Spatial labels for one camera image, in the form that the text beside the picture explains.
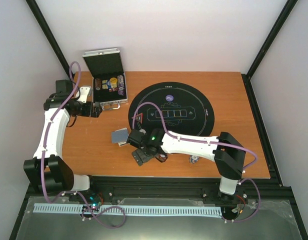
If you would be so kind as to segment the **purple small blind button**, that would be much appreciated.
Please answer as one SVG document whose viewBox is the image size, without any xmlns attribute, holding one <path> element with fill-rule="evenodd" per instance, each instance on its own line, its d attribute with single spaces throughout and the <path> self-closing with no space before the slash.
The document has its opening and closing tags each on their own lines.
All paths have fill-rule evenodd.
<svg viewBox="0 0 308 240">
<path fill-rule="evenodd" d="M 171 95 L 171 94 L 168 94 L 168 95 L 165 96 L 165 100 L 167 102 L 172 102 L 174 100 L 174 96 Z"/>
</svg>

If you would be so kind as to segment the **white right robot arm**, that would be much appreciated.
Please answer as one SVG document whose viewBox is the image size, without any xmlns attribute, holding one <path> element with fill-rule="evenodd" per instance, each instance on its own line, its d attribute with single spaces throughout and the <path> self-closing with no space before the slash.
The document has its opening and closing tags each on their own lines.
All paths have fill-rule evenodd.
<svg viewBox="0 0 308 240">
<path fill-rule="evenodd" d="M 214 162 L 220 174 L 219 193 L 228 196 L 236 193 L 247 152 L 228 132 L 222 132 L 219 136 L 192 136 L 162 128 L 151 133 L 133 129 L 126 143 L 136 148 L 132 156 L 139 166 L 151 159 L 163 163 L 171 154 L 195 156 Z"/>
</svg>

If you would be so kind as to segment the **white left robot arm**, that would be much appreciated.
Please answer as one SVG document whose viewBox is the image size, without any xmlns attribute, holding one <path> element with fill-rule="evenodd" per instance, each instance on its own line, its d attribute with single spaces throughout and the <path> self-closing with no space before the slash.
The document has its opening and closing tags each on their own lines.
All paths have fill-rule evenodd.
<svg viewBox="0 0 308 240">
<path fill-rule="evenodd" d="M 98 188 L 88 175 L 74 174 L 63 160 L 63 142 L 71 117 L 97 118 L 102 112 L 100 104 L 88 101 L 92 88 L 83 85 L 74 97 L 72 83 L 58 80 L 56 92 L 43 104 L 44 127 L 33 158 L 26 160 L 23 170 L 36 193 L 80 191 L 86 201 L 97 198 Z"/>
</svg>

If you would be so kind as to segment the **red triangular all-in marker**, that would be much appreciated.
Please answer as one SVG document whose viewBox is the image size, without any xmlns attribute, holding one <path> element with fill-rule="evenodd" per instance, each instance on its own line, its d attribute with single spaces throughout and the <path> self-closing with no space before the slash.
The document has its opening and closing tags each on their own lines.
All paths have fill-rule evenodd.
<svg viewBox="0 0 308 240">
<path fill-rule="evenodd" d="M 136 116 L 132 117 L 132 120 L 135 121 L 136 123 L 143 123 L 143 113 L 138 113 Z"/>
</svg>

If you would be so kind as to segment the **brown poker chip stack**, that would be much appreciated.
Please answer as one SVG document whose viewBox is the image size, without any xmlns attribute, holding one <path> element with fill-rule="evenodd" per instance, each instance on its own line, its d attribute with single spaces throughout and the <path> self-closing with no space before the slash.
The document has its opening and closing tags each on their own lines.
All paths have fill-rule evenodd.
<svg viewBox="0 0 308 240">
<path fill-rule="evenodd" d="M 164 155 L 164 154 L 159 154 L 156 158 L 159 162 L 161 163 L 164 163 L 167 159 L 168 159 L 168 156 L 167 155 Z"/>
</svg>

